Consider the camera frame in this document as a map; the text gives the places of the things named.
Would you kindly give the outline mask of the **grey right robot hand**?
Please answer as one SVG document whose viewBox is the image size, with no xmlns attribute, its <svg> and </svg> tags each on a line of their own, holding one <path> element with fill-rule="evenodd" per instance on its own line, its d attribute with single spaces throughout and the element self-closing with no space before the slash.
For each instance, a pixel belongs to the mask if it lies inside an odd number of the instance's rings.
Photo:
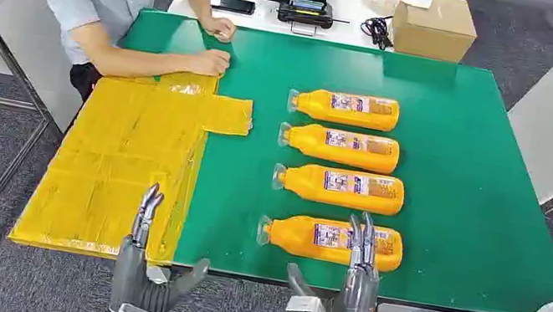
<svg viewBox="0 0 553 312">
<path fill-rule="evenodd" d="M 368 212 L 359 217 L 351 215 L 350 225 L 351 258 L 343 288 L 333 299 L 330 312 L 371 312 L 376 307 L 380 281 L 375 267 L 375 228 Z M 327 312 L 323 301 L 305 283 L 297 264 L 287 264 L 287 276 L 294 296 L 284 312 Z"/>
</svg>

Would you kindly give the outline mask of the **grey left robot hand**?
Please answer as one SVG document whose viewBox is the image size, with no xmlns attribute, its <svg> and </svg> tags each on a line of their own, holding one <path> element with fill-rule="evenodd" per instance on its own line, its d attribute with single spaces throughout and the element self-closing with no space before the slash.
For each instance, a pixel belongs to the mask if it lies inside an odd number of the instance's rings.
<svg viewBox="0 0 553 312">
<path fill-rule="evenodd" d="M 147 312 L 169 312 L 182 296 L 190 294 L 207 276 L 210 260 L 201 258 L 192 270 L 176 279 L 155 283 L 147 274 L 146 242 L 157 207 L 164 200 L 159 184 L 149 187 L 141 198 L 131 233 L 125 235 L 115 260 L 109 311 L 132 304 Z"/>
</svg>

